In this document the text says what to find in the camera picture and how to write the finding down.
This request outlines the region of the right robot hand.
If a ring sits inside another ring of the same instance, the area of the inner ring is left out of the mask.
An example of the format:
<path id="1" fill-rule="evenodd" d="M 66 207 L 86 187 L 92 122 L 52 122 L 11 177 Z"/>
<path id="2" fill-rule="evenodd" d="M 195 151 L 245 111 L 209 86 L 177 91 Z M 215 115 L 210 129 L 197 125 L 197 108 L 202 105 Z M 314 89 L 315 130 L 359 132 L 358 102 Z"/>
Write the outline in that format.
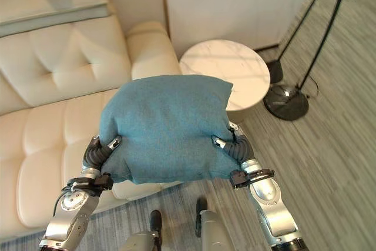
<path id="1" fill-rule="evenodd" d="M 212 135 L 212 142 L 216 147 L 234 159 L 242 170 L 246 170 L 247 167 L 251 166 L 252 161 L 256 159 L 253 148 L 248 137 L 238 124 L 229 122 L 229 125 L 233 140 L 224 141 L 218 136 Z"/>

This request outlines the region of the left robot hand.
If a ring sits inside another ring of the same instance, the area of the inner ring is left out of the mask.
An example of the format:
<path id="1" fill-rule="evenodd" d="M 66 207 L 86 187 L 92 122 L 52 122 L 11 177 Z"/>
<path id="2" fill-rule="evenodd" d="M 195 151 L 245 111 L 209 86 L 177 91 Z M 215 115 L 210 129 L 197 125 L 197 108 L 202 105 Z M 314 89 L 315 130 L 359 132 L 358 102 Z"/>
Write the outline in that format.
<path id="1" fill-rule="evenodd" d="M 100 143 L 99 135 L 94 136 L 83 155 L 82 167 L 84 169 L 101 170 L 102 165 L 109 159 L 112 152 L 121 144 L 122 137 L 115 137 L 106 146 Z"/>

